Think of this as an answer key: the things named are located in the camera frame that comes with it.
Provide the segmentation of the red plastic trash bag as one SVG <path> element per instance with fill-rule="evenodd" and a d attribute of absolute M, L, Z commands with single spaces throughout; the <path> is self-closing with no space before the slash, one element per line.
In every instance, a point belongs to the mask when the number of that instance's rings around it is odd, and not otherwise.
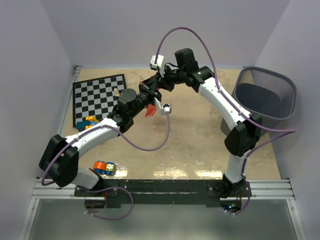
<path fill-rule="evenodd" d="M 154 105 L 149 104 L 146 108 L 145 117 L 153 117 L 156 111 L 157 111 L 157 108 Z"/>

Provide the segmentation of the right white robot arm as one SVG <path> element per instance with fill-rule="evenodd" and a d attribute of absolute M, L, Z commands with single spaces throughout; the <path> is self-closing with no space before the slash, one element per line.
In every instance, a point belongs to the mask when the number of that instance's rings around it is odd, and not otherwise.
<path fill-rule="evenodd" d="M 229 160 L 219 193 L 222 198 L 233 197 L 246 184 L 246 161 L 260 140 L 262 118 L 241 107 L 225 91 L 215 71 L 207 66 L 199 67 L 190 48 L 178 50 L 174 55 L 174 68 L 166 66 L 160 54 L 152 56 L 149 66 L 159 72 L 159 88 L 172 91 L 175 85 L 186 84 L 215 107 L 225 120 L 230 130 L 224 140 Z"/>

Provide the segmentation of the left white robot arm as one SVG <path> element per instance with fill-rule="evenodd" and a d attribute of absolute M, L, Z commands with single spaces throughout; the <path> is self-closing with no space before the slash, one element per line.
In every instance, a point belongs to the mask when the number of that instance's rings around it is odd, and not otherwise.
<path fill-rule="evenodd" d="M 123 137 L 144 108 L 159 105 L 162 95 L 158 81 L 157 75 L 142 81 L 139 93 L 131 88 L 123 90 L 112 112 L 93 127 L 67 137 L 53 136 L 39 162 L 43 171 L 41 184 L 57 184 L 60 188 L 74 184 L 92 196 L 99 196 L 104 190 L 102 178 L 93 170 L 81 168 L 79 159 L 99 144 Z"/>

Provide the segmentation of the grey mesh trash bin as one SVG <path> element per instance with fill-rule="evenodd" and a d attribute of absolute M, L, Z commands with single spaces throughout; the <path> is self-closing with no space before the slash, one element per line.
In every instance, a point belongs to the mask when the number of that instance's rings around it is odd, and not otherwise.
<path fill-rule="evenodd" d="M 263 136 L 267 129 L 277 129 L 295 113 L 297 88 L 283 74 L 250 66 L 240 71 L 231 96 L 252 116 L 259 115 Z"/>

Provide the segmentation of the beige chess piece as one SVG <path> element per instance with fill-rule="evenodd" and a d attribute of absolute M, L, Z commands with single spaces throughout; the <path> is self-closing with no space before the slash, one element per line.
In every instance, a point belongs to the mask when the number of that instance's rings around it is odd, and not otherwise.
<path fill-rule="evenodd" d="M 116 97 L 119 97 L 120 96 L 120 93 L 119 93 L 119 90 L 117 88 L 114 88 L 114 95 Z"/>

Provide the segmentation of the black white chessboard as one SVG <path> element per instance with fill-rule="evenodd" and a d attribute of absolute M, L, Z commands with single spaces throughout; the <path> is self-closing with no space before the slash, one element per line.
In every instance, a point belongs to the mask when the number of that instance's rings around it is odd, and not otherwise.
<path fill-rule="evenodd" d="M 118 97 L 114 89 L 122 92 L 127 88 L 125 75 L 117 74 L 100 78 L 78 81 L 72 86 L 73 127 L 86 117 L 103 120 L 112 112 Z"/>

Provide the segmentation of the yellow blue toy blocks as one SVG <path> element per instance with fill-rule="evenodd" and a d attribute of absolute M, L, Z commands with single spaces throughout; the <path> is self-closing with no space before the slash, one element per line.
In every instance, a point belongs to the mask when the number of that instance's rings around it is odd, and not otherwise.
<path fill-rule="evenodd" d="M 95 125 L 97 125 L 100 121 L 97 120 L 94 116 L 87 116 L 84 121 L 79 121 L 76 123 L 75 128 L 82 132 L 87 130 Z"/>

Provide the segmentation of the orange tape roll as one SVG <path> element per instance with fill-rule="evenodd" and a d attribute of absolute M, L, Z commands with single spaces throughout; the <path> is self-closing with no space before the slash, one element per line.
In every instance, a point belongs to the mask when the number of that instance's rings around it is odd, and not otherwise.
<path fill-rule="evenodd" d="M 96 161 L 93 166 L 93 170 L 98 174 L 105 174 L 107 169 L 107 163 L 104 161 Z"/>

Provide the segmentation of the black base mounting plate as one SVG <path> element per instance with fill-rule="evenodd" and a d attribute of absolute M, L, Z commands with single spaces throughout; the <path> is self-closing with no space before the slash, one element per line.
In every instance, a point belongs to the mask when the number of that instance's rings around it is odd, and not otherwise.
<path fill-rule="evenodd" d="M 77 186 L 74 195 L 90 208 L 120 208 L 122 205 L 205 205 L 232 211 L 252 195 L 248 183 L 222 179 L 103 179 L 92 190 Z"/>

